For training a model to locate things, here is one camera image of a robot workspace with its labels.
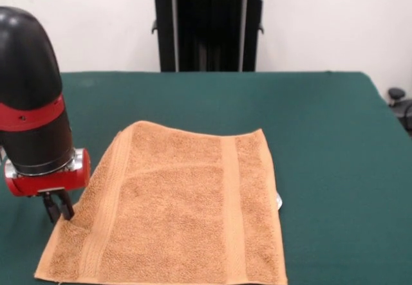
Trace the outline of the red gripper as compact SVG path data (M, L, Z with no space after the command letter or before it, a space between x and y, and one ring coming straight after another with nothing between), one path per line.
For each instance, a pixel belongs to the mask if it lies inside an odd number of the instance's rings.
M10 160L4 166L5 182L10 192L17 197L31 197L42 194L42 200L50 221L55 224L61 214L65 220L75 215L67 190L84 188L91 176L91 163L86 149L75 149L74 157L63 168L40 176L19 174ZM58 190L61 211L47 191Z

